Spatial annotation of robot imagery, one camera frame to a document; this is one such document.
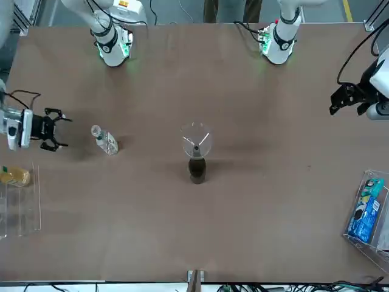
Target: clear acrylic box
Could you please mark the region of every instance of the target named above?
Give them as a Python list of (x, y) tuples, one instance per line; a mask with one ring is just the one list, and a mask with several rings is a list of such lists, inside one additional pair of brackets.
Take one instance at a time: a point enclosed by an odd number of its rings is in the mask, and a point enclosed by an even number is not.
[(24, 236), (41, 230), (39, 166), (26, 167), (31, 175), (25, 187), (0, 182), (0, 239)]
[[(371, 232), (368, 243), (361, 241), (359, 238), (348, 234), (348, 226), (351, 218), (356, 211), (357, 202), (362, 194), (367, 181), (371, 178), (383, 178), (384, 187), (379, 192), (376, 200), (380, 207), (375, 220), (374, 228)], [(389, 173), (367, 170), (363, 174), (362, 181), (354, 200), (353, 207), (347, 217), (347, 224), (343, 236), (354, 245), (360, 252), (365, 254), (372, 262), (380, 267), (386, 273), (389, 273), (389, 212), (388, 212), (388, 193), (389, 193)]]

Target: green led light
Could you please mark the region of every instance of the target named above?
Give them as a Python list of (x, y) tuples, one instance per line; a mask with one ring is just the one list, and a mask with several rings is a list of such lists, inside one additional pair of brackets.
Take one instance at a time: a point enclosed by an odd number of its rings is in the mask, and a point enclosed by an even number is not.
[(129, 56), (129, 45), (122, 44), (122, 51), (123, 51), (123, 55), (125, 57), (128, 57)]

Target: cable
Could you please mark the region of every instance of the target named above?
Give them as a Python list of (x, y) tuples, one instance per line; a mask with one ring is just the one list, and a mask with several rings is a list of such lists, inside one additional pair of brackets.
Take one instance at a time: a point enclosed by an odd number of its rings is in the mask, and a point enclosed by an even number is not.
[(100, 22), (98, 16), (95, 14), (95, 10), (93, 10), (93, 8), (92, 8), (92, 6), (91, 6), (91, 3), (89, 3), (89, 0), (86, 0), (86, 3), (88, 3), (88, 6), (89, 6), (89, 8), (91, 9), (92, 13), (96, 16), (96, 20), (97, 20), (97, 22), (99, 23), (99, 25), (100, 25), (102, 28), (104, 28), (105, 30), (107, 30), (108, 28), (105, 27), (105, 26)]
[(240, 24), (241, 26), (243, 26), (246, 30), (248, 30), (248, 31), (250, 32), (251, 36), (253, 37), (253, 39), (254, 39), (257, 43), (260, 42), (260, 40), (259, 40), (258, 38), (255, 37), (254, 33), (259, 33), (260, 30), (263, 29), (263, 28), (258, 29), (258, 30), (254, 30), (254, 29), (251, 29), (251, 28), (250, 28), (250, 25), (249, 25), (248, 23), (247, 23), (247, 24), (244, 24), (243, 22), (238, 21), (238, 20), (234, 21), (233, 23), (234, 23), (234, 24)]
[(182, 4), (181, 4), (181, 0), (178, 0), (178, 3), (180, 4), (181, 10), (182, 10), (183, 12), (185, 12), (185, 14), (188, 15), (190, 19), (192, 19), (192, 24), (194, 24), (195, 21), (193, 20), (192, 16), (190, 16), (190, 14), (183, 8), (183, 6), (182, 6)]
[(154, 25), (156, 26), (157, 25), (157, 13), (155, 13), (154, 12), (154, 10), (153, 10), (153, 8), (152, 8), (152, 6), (151, 6), (151, 2), (152, 2), (153, 0), (150, 0), (150, 10), (151, 10), (151, 12), (154, 14), (154, 16), (156, 17), (156, 20), (155, 20), (155, 22), (154, 22)]
[(101, 8), (101, 6), (99, 6), (99, 5), (96, 3), (95, 0), (91, 0), (91, 1), (92, 1), (92, 2), (97, 6), (97, 8), (100, 9), (105, 15), (107, 15), (108, 17), (110, 17), (110, 18), (112, 18), (112, 19), (114, 19), (114, 20), (116, 20), (116, 21), (118, 21), (118, 22), (120, 22), (120, 23), (128, 23), (128, 24), (143, 23), (144, 25), (146, 25), (146, 27), (148, 27), (148, 26), (147, 26), (147, 23), (146, 23), (145, 21), (124, 21), (124, 20), (117, 19), (116, 17), (113, 17), (113, 16), (110, 15), (108, 12), (106, 12), (105, 10), (103, 10), (103, 9)]
[(342, 72), (343, 70), (346, 68), (348, 62), (350, 61), (350, 59), (353, 57), (353, 55), (359, 50), (359, 48), (369, 39), (371, 38), (376, 32), (378, 32), (380, 29), (382, 28), (385, 28), (386, 26), (388, 26), (389, 24), (389, 18), (386, 19), (379, 27), (377, 27), (376, 29), (374, 29), (366, 38), (364, 38), (360, 43), (359, 45), (351, 52), (351, 54), (348, 56), (348, 58), (346, 59), (346, 62), (343, 64), (343, 66), (340, 68), (339, 70), (339, 73), (338, 73), (338, 76), (336, 78), (336, 82), (339, 84), (339, 85), (353, 85), (355, 86), (358, 90), (360, 90), (361, 92), (363, 92), (359, 86), (357, 86), (356, 84), (354, 83), (351, 83), (351, 82), (341, 82), (340, 81), (340, 76), (342, 75)]
[(20, 103), (22, 106), (24, 106), (25, 108), (27, 109), (30, 109), (28, 105), (26, 105), (24, 102), (22, 102), (20, 99), (17, 99), (15, 96), (13, 96), (12, 94), (9, 94), (9, 93), (4, 93), (5, 96), (9, 96), (11, 97), (12, 99), (16, 100), (18, 103)]
[(34, 283), (28, 283), (28, 284), (26, 285), (26, 287), (24, 287), (23, 292), (26, 292), (27, 289), (29, 288), (29, 286), (34, 286), (34, 285), (35, 285)]
[(27, 91), (27, 90), (22, 90), (22, 89), (14, 90), (10, 94), (14, 95), (14, 93), (17, 93), (17, 92), (23, 92), (23, 93), (28, 93), (28, 94), (34, 94), (35, 95), (32, 98), (31, 102), (30, 102), (30, 106), (29, 106), (30, 110), (32, 110), (32, 108), (33, 108), (33, 104), (34, 104), (35, 99), (37, 99), (39, 96), (41, 96), (41, 94), (38, 93), (38, 92), (32, 92), (32, 91)]
[(376, 34), (376, 36), (373, 38), (373, 42), (371, 43), (370, 52), (371, 52), (371, 54), (372, 54), (373, 56), (375, 56), (375, 57), (378, 57), (379, 54), (378, 54), (378, 53), (375, 53), (375, 51), (374, 51), (374, 45), (376, 44), (376, 41), (377, 41), (379, 35), (381, 34), (381, 32), (382, 32), (385, 28), (386, 28), (386, 26), (380, 29), (380, 31), (379, 31), (379, 32)]
[(243, 26), (245, 29), (249, 30), (250, 32), (258, 33), (257, 30), (248, 28), (242, 21), (235, 20), (233, 23), (234, 23), (234, 24), (240, 24), (241, 26)]
[(53, 287), (54, 289), (58, 290), (58, 291), (61, 291), (61, 292), (68, 292), (67, 289), (61, 289), (61, 288), (58, 288), (57, 286), (55, 286), (54, 284), (51, 285), (51, 287)]

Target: brown table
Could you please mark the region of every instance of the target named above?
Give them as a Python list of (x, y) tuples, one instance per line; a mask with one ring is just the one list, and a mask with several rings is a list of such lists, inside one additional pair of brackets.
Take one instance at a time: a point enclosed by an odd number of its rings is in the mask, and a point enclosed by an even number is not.
[[(388, 123), (329, 115), (361, 24), (302, 25), (274, 66), (234, 25), (135, 30), (134, 59), (109, 68), (87, 28), (33, 28), (9, 91), (57, 107), (69, 148), (0, 154), (41, 167), (42, 231), (0, 241), (1, 280), (370, 281), (382, 272), (341, 236), (364, 170), (387, 170)], [(368, 46), (345, 77), (358, 81)], [(208, 180), (190, 182), (181, 125), (213, 130)], [(93, 124), (120, 142), (107, 157)]]

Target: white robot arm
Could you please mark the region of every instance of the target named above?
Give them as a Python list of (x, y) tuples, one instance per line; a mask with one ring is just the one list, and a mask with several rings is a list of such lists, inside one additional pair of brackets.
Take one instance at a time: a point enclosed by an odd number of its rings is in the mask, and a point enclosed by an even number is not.
[[(389, 18), (371, 32), (350, 54), (338, 73), (337, 83), (340, 87), (331, 96), (329, 112), (335, 114), (345, 106), (355, 105), (358, 115), (366, 113), (371, 120), (389, 120), (389, 46), (378, 55), (374, 52), (375, 42), (380, 33), (389, 26)], [(353, 82), (341, 82), (340, 76), (356, 51), (373, 35), (375, 35), (370, 46), (371, 53), (377, 59), (362, 74), (358, 84)]]
[[(0, 0), (0, 48), (4, 45), (13, 21), (13, 0)], [(0, 79), (0, 133), (7, 135), (8, 147), (16, 150), (18, 147), (28, 148), (30, 140), (50, 140), (52, 145), (46, 142), (41, 148), (56, 151), (60, 146), (67, 146), (57, 142), (54, 137), (55, 123), (58, 120), (68, 120), (58, 109), (46, 108), (46, 116), (38, 116), (30, 108), (22, 110), (7, 106), (5, 99), (10, 94), (6, 93), (4, 82)], [(58, 117), (52, 120), (50, 113), (57, 113)]]
[(273, 64), (283, 64), (292, 53), (298, 27), (301, 24), (300, 6), (315, 6), (326, 0), (278, 0), (280, 19), (260, 31), (260, 49)]
[(100, 56), (108, 66), (119, 66), (129, 57), (133, 34), (114, 23), (105, 11), (114, 5), (114, 0), (62, 0), (62, 3), (91, 28)]

